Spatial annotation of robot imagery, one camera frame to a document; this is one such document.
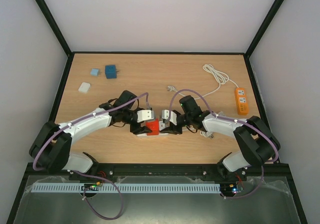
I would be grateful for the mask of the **white power strip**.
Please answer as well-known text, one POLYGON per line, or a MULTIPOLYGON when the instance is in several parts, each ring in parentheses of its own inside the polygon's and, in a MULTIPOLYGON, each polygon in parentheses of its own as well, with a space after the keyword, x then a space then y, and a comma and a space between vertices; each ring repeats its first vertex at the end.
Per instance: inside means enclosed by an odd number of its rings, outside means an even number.
POLYGON ((141 138, 156 138, 156 137, 166 137, 169 134, 167 133, 144 133, 144 134, 138 134, 137 137, 141 138))

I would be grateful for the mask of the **small white usb charger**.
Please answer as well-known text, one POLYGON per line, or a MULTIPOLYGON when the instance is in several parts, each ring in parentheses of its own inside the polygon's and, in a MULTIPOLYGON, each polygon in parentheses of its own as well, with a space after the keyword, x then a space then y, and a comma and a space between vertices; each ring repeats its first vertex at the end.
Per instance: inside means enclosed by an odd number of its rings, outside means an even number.
POLYGON ((167 126, 166 126, 166 123, 164 122, 159 122, 159 131, 161 132, 163 129, 165 129, 167 126))

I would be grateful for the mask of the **red cube socket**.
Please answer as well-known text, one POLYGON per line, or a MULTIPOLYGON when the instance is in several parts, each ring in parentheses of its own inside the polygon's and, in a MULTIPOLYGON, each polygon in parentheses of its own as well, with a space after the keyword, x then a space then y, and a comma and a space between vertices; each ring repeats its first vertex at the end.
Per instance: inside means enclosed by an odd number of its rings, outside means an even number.
POLYGON ((148 136, 157 136, 160 133, 160 122, 159 119, 153 121, 147 121, 145 126, 151 130, 150 133, 147 133, 148 136))

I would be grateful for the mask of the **dark blue cube socket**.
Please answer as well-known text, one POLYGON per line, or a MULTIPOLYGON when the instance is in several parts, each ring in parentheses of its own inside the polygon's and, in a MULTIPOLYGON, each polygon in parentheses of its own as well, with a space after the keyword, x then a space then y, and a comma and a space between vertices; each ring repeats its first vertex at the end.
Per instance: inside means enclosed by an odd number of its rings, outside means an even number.
POLYGON ((106 79, 116 79, 117 78, 117 67, 115 64, 109 64, 104 67, 104 74, 106 79))

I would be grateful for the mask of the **white cube adapter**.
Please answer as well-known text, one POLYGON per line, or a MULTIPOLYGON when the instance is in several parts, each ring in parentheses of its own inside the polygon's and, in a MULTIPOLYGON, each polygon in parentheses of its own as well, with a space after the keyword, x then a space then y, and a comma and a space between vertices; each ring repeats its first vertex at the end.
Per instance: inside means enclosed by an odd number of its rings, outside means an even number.
POLYGON ((78 91, 80 93, 88 93, 88 91, 90 90, 90 87, 91 87, 91 84, 90 83, 87 83, 87 82, 83 82, 80 87, 78 88, 78 91))

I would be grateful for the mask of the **orange power strip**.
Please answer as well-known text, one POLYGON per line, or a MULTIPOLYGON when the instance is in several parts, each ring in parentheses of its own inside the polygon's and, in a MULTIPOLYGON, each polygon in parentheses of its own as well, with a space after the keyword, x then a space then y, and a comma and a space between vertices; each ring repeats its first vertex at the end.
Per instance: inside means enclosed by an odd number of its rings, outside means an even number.
POLYGON ((245 116, 249 113, 249 105, 247 99, 247 92, 244 88, 236 88, 234 91, 237 113, 245 116))

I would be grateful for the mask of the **light blue usb charger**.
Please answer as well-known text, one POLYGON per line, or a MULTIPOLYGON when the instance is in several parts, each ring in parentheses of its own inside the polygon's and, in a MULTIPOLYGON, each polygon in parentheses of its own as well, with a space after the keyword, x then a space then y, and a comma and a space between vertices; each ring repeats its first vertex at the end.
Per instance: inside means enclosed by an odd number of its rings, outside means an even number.
POLYGON ((93 68, 93 69, 90 71, 90 74, 91 74, 92 76, 99 76, 100 70, 97 69, 97 68, 93 68))

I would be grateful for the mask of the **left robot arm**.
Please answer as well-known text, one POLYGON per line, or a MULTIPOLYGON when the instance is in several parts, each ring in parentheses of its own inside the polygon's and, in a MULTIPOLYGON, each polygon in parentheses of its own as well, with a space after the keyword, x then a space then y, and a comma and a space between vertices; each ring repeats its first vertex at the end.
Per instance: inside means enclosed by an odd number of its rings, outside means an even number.
POLYGON ((86 173, 93 166, 94 160, 85 153, 72 153, 72 145, 83 137, 115 123, 128 124, 130 132, 135 135, 151 133, 151 129, 142 126, 142 123, 155 117, 153 110, 150 107, 132 109, 133 104, 141 98, 125 90, 119 98, 101 104, 82 117, 60 124, 46 122, 29 150, 29 155, 34 159, 33 169, 46 170, 50 174, 61 170, 86 173))

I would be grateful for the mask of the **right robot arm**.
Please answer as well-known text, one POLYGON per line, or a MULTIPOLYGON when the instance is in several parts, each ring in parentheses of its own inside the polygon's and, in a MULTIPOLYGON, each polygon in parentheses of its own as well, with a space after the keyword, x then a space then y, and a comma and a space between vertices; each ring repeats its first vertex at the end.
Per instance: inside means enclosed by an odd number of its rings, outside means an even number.
POLYGON ((161 117, 168 126, 161 133, 180 135, 184 127, 193 127, 196 131, 219 133, 237 141, 239 151, 225 155, 217 163, 218 175, 222 179, 229 180, 244 167, 260 167, 270 158, 273 162, 278 159, 281 145, 260 117, 233 119, 203 111, 190 95, 179 101, 182 114, 171 109, 162 111, 161 117))

